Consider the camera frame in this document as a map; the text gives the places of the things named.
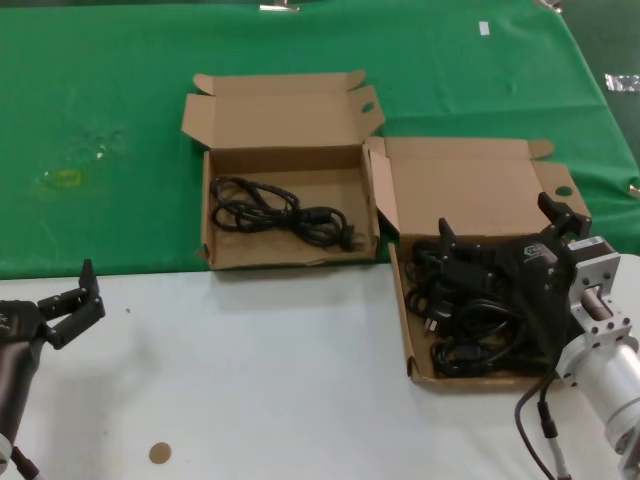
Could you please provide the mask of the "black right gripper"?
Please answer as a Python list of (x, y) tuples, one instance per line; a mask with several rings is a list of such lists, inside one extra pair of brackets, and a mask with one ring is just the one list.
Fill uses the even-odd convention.
[[(557, 238), (573, 234), (589, 237), (592, 220), (568, 204), (541, 192), (539, 210), (549, 221), (539, 234), (521, 236), (498, 247), (498, 266), (512, 291), (514, 305), (523, 314), (542, 352), (556, 361), (571, 331), (568, 290), (572, 275), (566, 246)], [(463, 242), (445, 218), (438, 221), (440, 273), (456, 286), (485, 297), (498, 295), (497, 248), (486, 243)]]

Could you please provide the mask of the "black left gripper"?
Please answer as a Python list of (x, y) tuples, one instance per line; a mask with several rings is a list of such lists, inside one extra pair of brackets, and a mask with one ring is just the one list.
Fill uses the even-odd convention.
[[(69, 315), (54, 327), (54, 315)], [(47, 342), (62, 349), (105, 316), (98, 279), (90, 259), (85, 259), (78, 287), (36, 303), (1, 301), (1, 347)]]

